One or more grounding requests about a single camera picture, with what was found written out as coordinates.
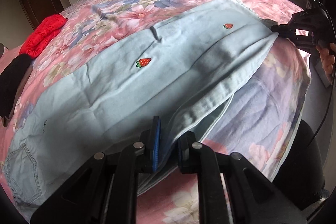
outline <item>denim pocket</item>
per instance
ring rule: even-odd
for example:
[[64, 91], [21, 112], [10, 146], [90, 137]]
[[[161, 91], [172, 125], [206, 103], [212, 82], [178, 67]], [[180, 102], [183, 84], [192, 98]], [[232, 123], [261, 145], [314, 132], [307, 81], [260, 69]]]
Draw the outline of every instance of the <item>denim pocket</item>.
[[4, 172], [17, 202], [29, 205], [41, 195], [37, 164], [25, 144], [7, 156]]

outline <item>black cable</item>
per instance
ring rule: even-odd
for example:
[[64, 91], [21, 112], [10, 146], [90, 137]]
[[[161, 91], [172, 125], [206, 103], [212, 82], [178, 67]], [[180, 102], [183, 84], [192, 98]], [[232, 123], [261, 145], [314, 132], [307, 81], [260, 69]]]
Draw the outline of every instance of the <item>black cable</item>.
[[[323, 7], [323, 5], [322, 5], [322, 8], [324, 9], [325, 13], [327, 14], [327, 17], [328, 17], [328, 19], [329, 19], [329, 23], [330, 23], [330, 25], [331, 25], [331, 28], [332, 28], [332, 30], [333, 30], [333, 32], [334, 32], [334, 37], [335, 37], [335, 41], [336, 41], [336, 32], [335, 32], [334, 24], [333, 24], [333, 22], [332, 22], [332, 20], [331, 20], [331, 17], [330, 17], [330, 15], [329, 15], [327, 9], [325, 9], [325, 8]], [[320, 131], [321, 127], [323, 126], [324, 121], [326, 120], [326, 117], [327, 117], [327, 115], [328, 115], [328, 111], [329, 111], [329, 107], [330, 107], [331, 99], [332, 99], [332, 96], [333, 96], [334, 86], [335, 86], [335, 79], [336, 79], [336, 69], [335, 69], [335, 66], [336, 66], [336, 62], [335, 62], [335, 64], [334, 64], [334, 75], [333, 75], [333, 79], [332, 79], [332, 86], [331, 86], [331, 92], [330, 92], [329, 102], [328, 102], [328, 105], [327, 105], [327, 110], [325, 111], [325, 114], [324, 114], [324, 117], [323, 117], [323, 119], [322, 119], [322, 122], [320, 123], [318, 129], [315, 131], [314, 136], [313, 136], [313, 137], [311, 138], [311, 140], [309, 141], [307, 147], [311, 144], [311, 142], [315, 139], [316, 135], [319, 133], [319, 131]]]

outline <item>blue gripper pad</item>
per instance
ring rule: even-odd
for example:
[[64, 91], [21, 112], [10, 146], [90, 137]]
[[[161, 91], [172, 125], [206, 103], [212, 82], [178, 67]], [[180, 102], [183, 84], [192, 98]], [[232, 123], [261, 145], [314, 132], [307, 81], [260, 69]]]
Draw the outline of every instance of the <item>blue gripper pad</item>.
[[145, 156], [147, 158], [146, 172], [154, 173], [158, 169], [159, 163], [159, 143], [161, 133], [161, 120], [154, 116], [150, 130], [143, 131], [140, 141], [145, 145]]
[[158, 168], [159, 163], [159, 142], [160, 142], [160, 133], [161, 133], [161, 120], [158, 116], [154, 116], [150, 138], [153, 140], [153, 144], [151, 145], [152, 150], [152, 167], [153, 172], [155, 172]]

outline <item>red puffer jacket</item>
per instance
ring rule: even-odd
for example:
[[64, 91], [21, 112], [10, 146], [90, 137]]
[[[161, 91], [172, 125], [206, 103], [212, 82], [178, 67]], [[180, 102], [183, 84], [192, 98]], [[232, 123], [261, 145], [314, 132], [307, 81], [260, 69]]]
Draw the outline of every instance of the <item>red puffer jacket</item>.
[[67, 18], [64, 18], [59, 14], [43, 19], [41, 24], [23, 43], [19, 55], [26, 53], [32, 59], [38, 57], [48, 45], [50, 40], [61, 32], [61, 28], [67, 21]]

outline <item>light blue towel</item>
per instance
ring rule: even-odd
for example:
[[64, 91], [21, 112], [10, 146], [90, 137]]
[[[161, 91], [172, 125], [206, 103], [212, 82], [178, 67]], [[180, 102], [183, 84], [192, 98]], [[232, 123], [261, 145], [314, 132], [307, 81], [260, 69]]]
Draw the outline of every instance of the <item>light blue towel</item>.
[[[164, 172], [177, 138], [206, 137], [276, 38], [239, 0], [214, 0], [104, 50], [48, 88], [16, 132], [4, 170], [18, 209], [29, 219], [90, 156], [136, 141], [154, 115]], [[141, 189], [153, 181], [142, 177]]]

